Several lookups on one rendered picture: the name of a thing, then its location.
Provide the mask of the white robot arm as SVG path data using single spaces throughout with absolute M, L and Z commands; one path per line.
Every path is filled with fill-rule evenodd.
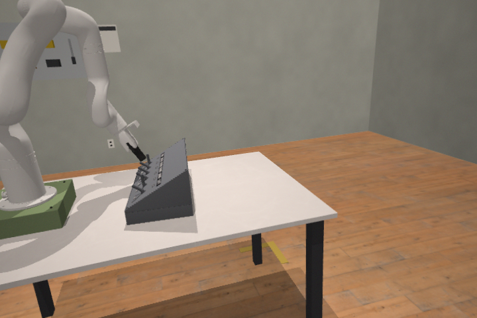
M 127 127 L 134 131 L 139 126 L 138 121 L 127 125 L 107 99 L 109 70 L 99 27 L 91 16 L 65 6 L 61 0 L 19 0 L 17 9 L 23 20 L 9 37 L 0 59 L 0 177 L 6 191 L 1 192 L 3 211 L 36 207 L 57 194 L 55 187 L 44 185 L 30 138 L 19 122 L 28 111 L 38 61 L 58 32 L 78 39 L 93 124 L 106 127 L 111 134 Z

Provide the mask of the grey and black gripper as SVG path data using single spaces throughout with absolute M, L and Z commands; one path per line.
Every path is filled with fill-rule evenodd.
M 128 129 L 122 130 L 118 132 L 117 134 L 114 134 L 114 136 L 117 137 L 118 141 L 121 143 L 123 148 L 129 153 L 132 151 L 133 154 L 136 155 L 136 157 L 142 162 L 143 160 L 146 159 L 146 156 L 143 154 L 143 152 L 140 151 L 140 148 L 138 147 L 138 142 L 135 139 L 135 137 L 129 132 Z M 129 149 L 128 149 L 129 148 Z

